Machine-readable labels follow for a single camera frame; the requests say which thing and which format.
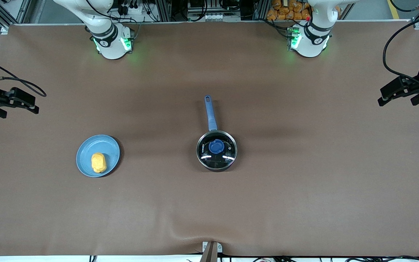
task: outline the saucepan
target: saucepan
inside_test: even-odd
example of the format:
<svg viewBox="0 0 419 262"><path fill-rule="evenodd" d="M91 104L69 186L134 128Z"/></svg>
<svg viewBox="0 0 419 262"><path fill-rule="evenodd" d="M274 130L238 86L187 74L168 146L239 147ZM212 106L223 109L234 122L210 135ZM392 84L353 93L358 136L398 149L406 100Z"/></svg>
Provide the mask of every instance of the saucepan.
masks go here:
<svg viewBox="0 0 419 262"><path fill-rule="evenodd" d="M207 169L219 172L228 169L237 156L237 144L228 133L218 130L214 117L211 96L204 98L209 132L204 134L196 146L196 156Z"/></svg>

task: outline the blue pan handle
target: blue pan handle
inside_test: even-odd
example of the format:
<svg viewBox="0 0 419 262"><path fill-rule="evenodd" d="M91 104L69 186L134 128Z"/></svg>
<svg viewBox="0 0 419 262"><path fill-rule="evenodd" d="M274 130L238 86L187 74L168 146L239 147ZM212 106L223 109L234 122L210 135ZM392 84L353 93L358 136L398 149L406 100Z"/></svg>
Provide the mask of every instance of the blue pan handle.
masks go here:
<svg viewBox="0 0 419 262"><path fill-rule="evenodd" d="M208 129L214 131L218 129L216 119L214 118L213 101L211 96L205 96L206 115L208 116Z"/></svg>

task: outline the blue lid knob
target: blue lid knob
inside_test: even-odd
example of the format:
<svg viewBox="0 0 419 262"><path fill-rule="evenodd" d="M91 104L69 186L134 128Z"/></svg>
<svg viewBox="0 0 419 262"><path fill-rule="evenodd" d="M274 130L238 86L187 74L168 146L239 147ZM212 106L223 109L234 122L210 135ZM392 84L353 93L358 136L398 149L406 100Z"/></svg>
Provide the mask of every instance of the blue lid knob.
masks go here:
<svg viewBox="0 0 419 262"><path fill-rule="evenodd" d="M215 139L214 141L211 141L209 143L209 150L213 154L219 154L224 150L224 143L220 141L219 139Z"/></svg>

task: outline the white floor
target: white floor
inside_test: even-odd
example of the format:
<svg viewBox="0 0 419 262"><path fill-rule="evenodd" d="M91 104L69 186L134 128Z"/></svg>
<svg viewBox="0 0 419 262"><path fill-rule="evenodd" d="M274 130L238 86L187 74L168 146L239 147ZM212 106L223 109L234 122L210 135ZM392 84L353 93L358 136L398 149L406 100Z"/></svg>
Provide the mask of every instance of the white floor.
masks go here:
<svg viewBox="0 0 419 262"><path fill-rule="evenodd" d="M99 255L95 262L199 262L201 255ZM295 262L346 262L347 258L293 258ZM0 262L88 262L88 255L53 255L32 257L0 257ZM218 258L218 262L275 262L269 257ZM409 259L395 259L393 262L417 262Z"/></svg>

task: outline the blue plate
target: blue plate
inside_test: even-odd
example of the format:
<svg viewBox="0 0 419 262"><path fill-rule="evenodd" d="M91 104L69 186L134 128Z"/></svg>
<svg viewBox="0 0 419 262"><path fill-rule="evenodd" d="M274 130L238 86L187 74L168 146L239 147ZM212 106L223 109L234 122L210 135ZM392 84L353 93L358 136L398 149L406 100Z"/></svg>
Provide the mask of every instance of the blue plate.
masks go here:
<svg viewBox="0 0 419 262"><path fill-rule="evenodd" d="M92 155L98 152L103 154L106 159L106 170L101 173L95 173L92 168ZM92 136L84 141L77 151L77 167L80 172L88 177L102 177L115 168L120 156L121 150L119 149L119 145L111 136Z"/></svg>

